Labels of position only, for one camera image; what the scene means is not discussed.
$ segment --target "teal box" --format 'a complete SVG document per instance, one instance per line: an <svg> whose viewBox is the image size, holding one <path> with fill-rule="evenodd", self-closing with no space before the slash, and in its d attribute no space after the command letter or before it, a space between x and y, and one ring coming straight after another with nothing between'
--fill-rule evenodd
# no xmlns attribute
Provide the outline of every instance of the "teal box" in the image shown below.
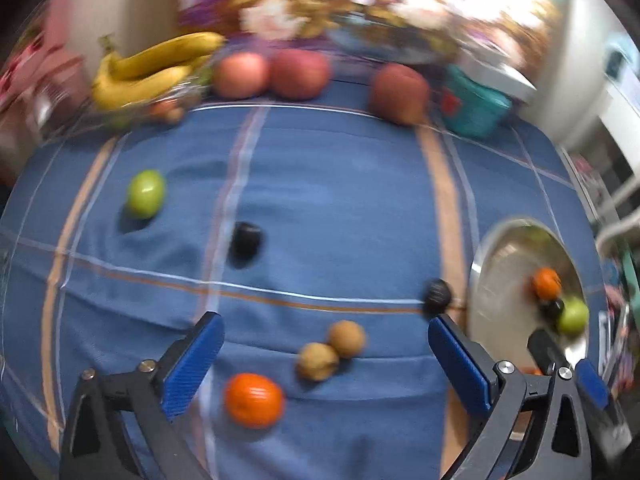
<svg viewBox="0 0 640 480"><path fill-rule="evenodd" d="M484 139L511 110L511 100L471 81L456 65L447 67L440 111L448 130L463 137Z"/></svg>

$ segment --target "banana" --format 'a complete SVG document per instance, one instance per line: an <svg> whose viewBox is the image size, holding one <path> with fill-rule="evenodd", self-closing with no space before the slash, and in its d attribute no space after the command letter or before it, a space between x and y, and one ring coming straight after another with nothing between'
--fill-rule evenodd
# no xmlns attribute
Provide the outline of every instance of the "banana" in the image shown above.
<svg viewBox="0 0 640 480"><path fill-rule="evenodd" d="M111 73L113 56L116 56L114 52L102 58L92 85L94 102L103 110L115 110L158 97L193 71L189 65L172 66L138 81L120 81Z"/></svg>
<svg viewBox="0 0 640 480"><path fill-rule="evenodd" d="M114 79L142 79L165 68L208 56L224 42L224 36L213 32L179 36L143 50L135 56L120 57L116 54L111 58L111 74Z"/></svg>
<svg viewBox="0 0 640 480"><path fill-rule="evenodd" d="M209 56L200 56L195 59L191 59L187 64L191 67L193 71L196 71L201 66L203 66L209 60Z"/></svg>

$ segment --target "orange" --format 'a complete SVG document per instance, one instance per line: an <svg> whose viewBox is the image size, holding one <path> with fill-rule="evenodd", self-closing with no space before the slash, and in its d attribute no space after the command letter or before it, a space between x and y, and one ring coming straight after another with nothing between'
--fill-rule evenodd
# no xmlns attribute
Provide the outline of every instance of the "orange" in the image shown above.
<svg viewBox="0 0 640 480"><path fill-rule="evenodd" d="M542 267L532 279L533 290L540 300L555 300L560 296L560 277L549 267Z"/></svg>
<svg viewBox="0 0 640 480"><path fill-rule="evenodd" d="M164 121L169 113L177 108L174 100L159 101L149 107L149 115L158 121Z"/></svg>
<svg viewBox="0 0 640 480"><path fill-rule="evenodd" d="M262 375L238 374L226 384L225 407L236 423L261 430L282 416L284 394L276 383Z"/></svg>
<svg viewBox="0 0 640 480"><path fill-rule="evenodd" d="M525 368L520 368L520 371L523 374L529 374L529 375L544 375L539 368L536 367L525 367Z"/></svg>

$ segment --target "metal plate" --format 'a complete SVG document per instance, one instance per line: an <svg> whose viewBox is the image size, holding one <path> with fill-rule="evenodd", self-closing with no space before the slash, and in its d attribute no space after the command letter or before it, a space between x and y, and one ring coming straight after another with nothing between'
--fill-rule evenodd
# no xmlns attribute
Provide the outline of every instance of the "metal plate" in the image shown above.
<svg viewBox="0 0 640 480"><path fill-rule="evenodd" d="M527 340L547 325L538 311L531 288L532 275L551 267L562 281L562 296L584 301L574 263L556 236L528 218L498 224L484 238L474 262L468 290L468 332L496 361L507 359L521 371L536 368ZM569 340L553 331L567 360L575 364L586 356L588 330Z"/></svg>

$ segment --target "green apple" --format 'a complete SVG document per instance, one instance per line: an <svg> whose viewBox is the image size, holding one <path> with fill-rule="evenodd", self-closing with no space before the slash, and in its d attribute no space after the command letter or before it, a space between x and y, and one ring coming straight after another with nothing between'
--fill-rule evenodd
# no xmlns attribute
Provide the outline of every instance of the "green apple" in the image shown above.
<svg viewBox="0 0 640 480"><path fill-rule="evenodd" d="M155 216L164 203L164 177L156 170L145 170L129 183L127 209L132 216L149 219Z"/></svg>
<svg viewBox="0 0 640 480"><path fill-rule="evenodd" d="M530 227L527 231L527 237L539 247L546 246L553 239L549 233L537 227Z"/></svg>
<svg viewBox="0 0 640 480"><path fill-rule="evenodd" d="M560 315L556 328L558 332L569 337L579 336L589 322L589 309L579 298L564 300L564 310Z"/></svg>

